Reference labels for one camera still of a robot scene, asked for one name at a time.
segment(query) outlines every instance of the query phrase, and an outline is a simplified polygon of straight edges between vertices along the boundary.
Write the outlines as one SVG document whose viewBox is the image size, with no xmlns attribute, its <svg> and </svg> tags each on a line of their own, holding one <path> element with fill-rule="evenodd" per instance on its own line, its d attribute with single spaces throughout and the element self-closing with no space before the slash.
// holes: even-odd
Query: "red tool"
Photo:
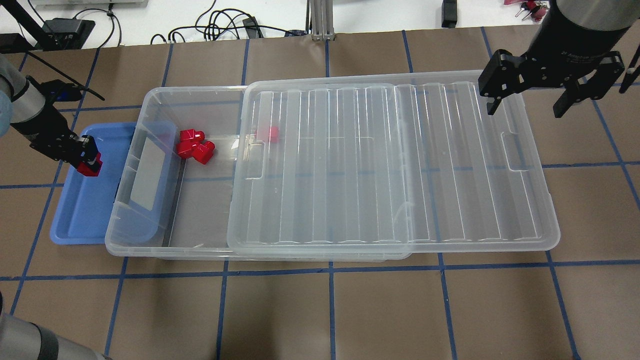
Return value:
<svg viewBox="0 0 640 360">
<path fill-rule="evenodd" d="M 215 150 L 215 148 L 216 145 L 210 141 L 200 143 L 193 151 L 192 156 L 197 162 L 206 165 L 213 157 L 213 150 Z"/>
<path fill-rule="evenodd" d="M 535 0 L 504 0 L 505 5 L 511 5 L 515 3 L 522 3 L 520 5 L 520 11 L 516 14 L 516 17 L 520 16 L 520 14 L 524 11 L 527 11 L 527 15 L 525 15 L 522 20 L 525 20 L 529 16 L 535 22 L 538 22 L 544 18 L 547 14 L 548 6 L 543 1 L 535 1 Z"/>
</svg>

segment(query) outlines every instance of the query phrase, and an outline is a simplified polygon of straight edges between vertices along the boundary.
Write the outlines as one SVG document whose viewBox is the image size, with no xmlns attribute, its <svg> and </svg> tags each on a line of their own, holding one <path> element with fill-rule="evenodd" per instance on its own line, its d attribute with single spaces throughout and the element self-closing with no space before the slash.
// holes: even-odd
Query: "red block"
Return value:
<svg viewBox="0 0 640 360">
<path fill-rule="evenodd" d="M 201 142 L 204 140 L 204 132 L 203 131 L 195 131 L 195 129 L 187 129 L 182 130 L 180 132 L 180 141 L 192 141 L 192 142 Z"/>
<path fill-rule="evenodd" d="M 198 142 L 191 142 L 191 140 L 184 140 L 179 142 L 178 145 L 175 146 L 175 152 L 178 153 L 183 159 L 188 159 L 193 154 L 193 151 L 200 145 Z"/>
<path fill-rule="evenodd" d="M 269 128 L 269 142 L 277 143 L 280 138 L 280 129 L 277 126 Z"/>
<path fill-rule="evenodd" d="M 216 145 L 212 142 L 199 143 L 193 151 L 192 156 L 197 162 L 206 165 L 213 157 L 213 150 L 215 150 L 215 148 Z"/>
</svg>

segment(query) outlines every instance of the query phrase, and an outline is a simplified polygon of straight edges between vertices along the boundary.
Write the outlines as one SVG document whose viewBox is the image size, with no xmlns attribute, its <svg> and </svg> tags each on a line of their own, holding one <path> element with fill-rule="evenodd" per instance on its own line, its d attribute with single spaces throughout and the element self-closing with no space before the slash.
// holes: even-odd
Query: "clear plastic bin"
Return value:
<svg viewBox="0 0 640 360">
<path fill-rule="evenodd" d="M 477 94 L 479 74 L 265 81 L 246 93 L 244 86 L 154 89 L 145 98 L 129 149 L 107 248 L 115 255 L 170 259 L 362 260 L 402 258 L 411 252 L 550 249 L 559 241 L 559 227 L 522 97 L 504 99 L 498 112 L 488 116 L 486 99 Z M 315 105 L 318 92 L 322 97 L 326 92 L 326 104 L 311 107 L 303 100 L 313 98 Z M 367 100 L 367 92 L 379 94 L 375 102 Z M 320 119 L 325 109 L 327 124 L 341 129 L 328 125 L 325 133 L 301 136 L 308 124 L 286 116 L 298 99 L 300 110 Z M 362 108 L 357 116 L 356 107 Z M 269 147 L 272 119 L 282 123 L 274 148 Z M 263 122 L 269 124 L 266 130 L 259 126 Z M 376 124 L 375 140 L 354 135 L 348 124 Z M 216 144 L 216 155 L 206 166 L 175 154 L 177 131 L 192 127 L 204 130 Z M 295 149 L 287 147 L 292 143 Z M 381 144 L 387 146 L 384 151 Z M 235 168 L 238 149 L 245 157 Z M 359 154 L 372 162 L 358 162 Z M 326 156 L 324 165 L 300 158 L 318 155 Z M 378 169 L 388 171 L 388 182 L 379 178 Z M 314 194 L 320 193 L 304 189 L 316 188 L 309 182 L 316 174 L 326 174 L 325 184 L 321 179 L 315 184 L 327 194 L 324 200 L 316 196 L 319 202 L 314 203 Z M 254 189 L 248 184 L 256 179 L 262 185 Z M 382 191 L 382 197 L 360 202 L 361 193 L 353 191 L 356 184 L 361 189 L 360 182 Z M 277 193 L 292 184 L 292 193 Z M 233 212 L 232 192 L 237 209 L 251 209 L 254 202 L 252 215 Z M 263 196 L 260 200 L 251 193 Z M 305 197 L 310 199 L 306 205 Z M 292 201 L 302 208 L 283 206 Z M 323 202 L 331 211 L 317 219 L 326 226 L 314 228 L 316 217 L 309 211 Z M 374 212 L 374 203 L 386 214 Z M 237 218 L 229 222 L 230 211 Z M 250 221 L 258 214 L 260 222 Z M 373 228 L 383 231 L 374 233 Z M 363 230 L 371 234 L 353 236 Z"/>
</svg>

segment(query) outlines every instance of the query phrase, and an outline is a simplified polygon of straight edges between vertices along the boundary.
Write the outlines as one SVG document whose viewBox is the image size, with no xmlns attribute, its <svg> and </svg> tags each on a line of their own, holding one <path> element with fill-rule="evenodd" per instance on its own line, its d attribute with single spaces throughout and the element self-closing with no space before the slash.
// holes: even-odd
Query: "clear plastic lid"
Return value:
<svg viewBox="0 0 640 360">
<path fill-rule="evenodd" d="M 246 256 L 403 258 L 413 240 L 393 85 L 245 92 L 227 242 Z"/>
</svg>

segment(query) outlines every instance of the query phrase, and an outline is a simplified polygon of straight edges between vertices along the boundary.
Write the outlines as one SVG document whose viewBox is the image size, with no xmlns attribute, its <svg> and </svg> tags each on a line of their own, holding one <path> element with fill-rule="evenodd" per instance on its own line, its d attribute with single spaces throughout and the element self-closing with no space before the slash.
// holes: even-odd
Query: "red cube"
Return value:
<svg viewBox="0 0 640 360">
<path fill-rule="evenodd" d="M 216 145 L 210 141 L 199 143 L 195 150 L 193 150 L 192 156 L 197 162 L 206 165 L 213 157 L 213 150 L 215 150 L 215 148 Z"/>
<path fill-rule="evenodd" d="M 178 153 L 183 159 L 188 159 L 193 154 L 193 151 L 198 147 L 199 143 L 191 142 L 191 140 L 185 140 L 179 142 L 178 145 L 175 146 L 175 152 Z"/>
<path fill-rule="evenodd" d="M 192 142 L 201 142 L 204 140 L 204 132 L 196 131 L 195 129 L 182 130 L 180 132 L 180 141 L 183 142 L 187 140 Z"/>
</svg>

